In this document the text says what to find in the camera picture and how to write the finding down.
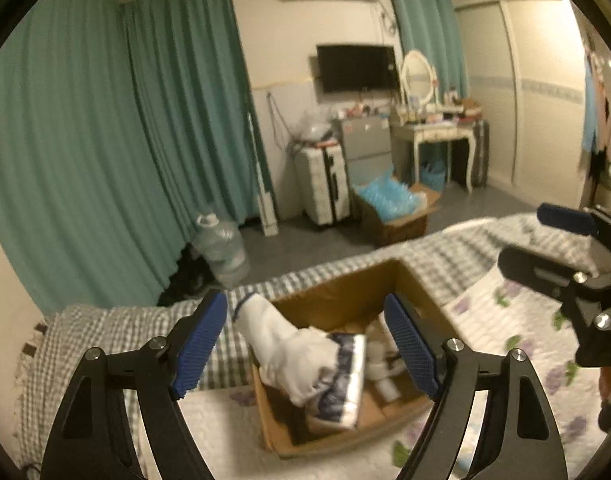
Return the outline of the floral white quilt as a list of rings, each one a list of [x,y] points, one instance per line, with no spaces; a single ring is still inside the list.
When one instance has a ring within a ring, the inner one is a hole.
[[[561,303],[563,315],[575,329],[579,367],[611,366],[611,274],[578,282],[575,269],[518,247],[506,247],[499,255],[499,270],[509,280]],[[346,448],[384,430],[391,422],[427,408],[433,402],[405,478],[447,479],[466,432],[476,391],[489,391],[481,441],[468,478],[521,479],[523,471],[535,471],[542,479],[566,478],[563,445],[555,418],[525,349],[513,348],[507,356],[477,352],[440,311],[417,276],[399,260],[386,260],[294,292],[275,301],[287,322],[301,328],[317,328],[323,335],[362,335],[368,322],[385,313],[386,322],[404,362],[404,393],[408,404],[387,408],[376,403],[376,387],[364,392],[357,423],[359,429],[316,437],[306,429],[306,415],[297,417],[278,395],[268,400],[269,387],[261,385],[260,367],[254,384],[266,445],[282,457],[328,453]],[[197,384],[212,347],[228,314],[223,292],[209,292],[191,316],[189,335],[176,357],[172,391],[178,398]],[[511,477],[511,472],[519,474]]]

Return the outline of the green curtain by wardrobe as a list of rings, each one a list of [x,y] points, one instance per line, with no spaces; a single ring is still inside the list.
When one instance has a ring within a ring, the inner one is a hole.
[[[452,0],[391,0],[403,53],[418,50],[435,67],[439,93],[468,88],[461,32]]]

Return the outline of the floor cardboard box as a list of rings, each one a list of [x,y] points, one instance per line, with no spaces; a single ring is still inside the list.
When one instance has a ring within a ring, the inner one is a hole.
[[[354,192],[355,203],[359,208],[361,217],[361,230],[369,242],[383,247],[412,240],[426,234],[429,214],[437,209],[441,193],[426,188],[425,185],[419,183],[409,186],[409,189],[413,192],[425,192],[428,198],[428,207],[417,212],[417,214],[411,214],[386,223],[379,219],[371,205],[361,200]]]

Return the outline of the clear plastic bag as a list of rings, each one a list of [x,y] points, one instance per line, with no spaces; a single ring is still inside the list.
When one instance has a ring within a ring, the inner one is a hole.
[[[333,115],[330,110],[316,107],[309,108],[301,115],[296,127],[296,137],[305,143],[316,143],[330,133],[333,126]]]

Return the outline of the blue plastic bottles pile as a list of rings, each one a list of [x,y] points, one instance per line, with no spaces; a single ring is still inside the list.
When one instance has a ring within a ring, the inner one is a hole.
[[[371,205],[383,223],[417,214],[428,207],[425,192],[413,192],[388,170],[368,184],[358,185],[354,192]]]

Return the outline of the white oval vanity mirror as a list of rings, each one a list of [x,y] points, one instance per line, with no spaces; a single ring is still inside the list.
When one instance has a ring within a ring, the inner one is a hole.
[[[406,53],[399,70],[399,80],[405,104],[420,108],[429,104],[435,97],[437,75],[420,50]]]

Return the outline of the large green curtain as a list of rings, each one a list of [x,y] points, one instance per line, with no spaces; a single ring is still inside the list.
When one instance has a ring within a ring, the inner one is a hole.
[[[45,315],[151,306],[215,210],[258,216],[233,0],[39,0],[0,49],[0,242]]]

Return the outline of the navy white tissue pack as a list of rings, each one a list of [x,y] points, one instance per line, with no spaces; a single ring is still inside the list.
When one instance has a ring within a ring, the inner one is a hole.
[[[359,421],[366,362],[362,334],[329,333],[338,344],[337,370],[329,387],[305,406],[305,424],[311,434],[326,436],[353,430]]]

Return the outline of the white sliding wardrobe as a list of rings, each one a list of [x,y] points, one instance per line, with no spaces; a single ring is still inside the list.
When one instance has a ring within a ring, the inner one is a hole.
[[[490,184],[531,205],[578,207],[585,66],[570,1],[468,0],[456,15],[468,94],[490,127]]]

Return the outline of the hanging clothes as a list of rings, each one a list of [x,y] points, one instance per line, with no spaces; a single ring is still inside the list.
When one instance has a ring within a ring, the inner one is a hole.
[[[611,58],[585,42],[585,110],[582,153],[589,156],[591,175],[611,181]]]

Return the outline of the brown cardboard box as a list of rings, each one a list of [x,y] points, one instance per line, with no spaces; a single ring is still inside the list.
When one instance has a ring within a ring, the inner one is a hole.
[[[409,419],[430,400],[383,325],[401,299],[444,338],[457,331],[403,261],[385,260],[273,299],[249,294],[234,326],[246,339],[266,446],[328,453]]]

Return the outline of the blue waste basket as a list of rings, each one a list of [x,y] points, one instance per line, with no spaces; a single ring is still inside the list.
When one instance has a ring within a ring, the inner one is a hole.
[[[420,167],[420,183],[426,188],[442,193],[447,181],[447,167],[442,159],[427,160]]]

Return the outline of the cream fluffy cloth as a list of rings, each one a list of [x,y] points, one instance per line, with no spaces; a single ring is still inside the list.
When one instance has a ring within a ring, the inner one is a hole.
[[[394,378],[406,371],[406,366],[386,323],[385,312],[366,327],[365,377],[386,403],[401,398]]]

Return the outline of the black wall television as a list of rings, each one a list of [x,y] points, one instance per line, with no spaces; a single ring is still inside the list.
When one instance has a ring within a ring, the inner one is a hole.
[[[325,93],[399,88],[394,48],[376,44],[319,44],[319,79]]]

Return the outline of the white dressing table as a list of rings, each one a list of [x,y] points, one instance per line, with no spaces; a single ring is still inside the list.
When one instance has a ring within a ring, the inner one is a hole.
[[[473,193],[473,166],[477,140],[472,125],[459,122],[437,122],[436,124],[413,124],[406,122],[407,113],[394,107],[389,116],[392,144],[392,161],[395,177],[403,183],[420,182],[420,147],[423,144],[447,143],[447,180],[452,176],[452,143],[468,141],[466,166],[466,188]]]

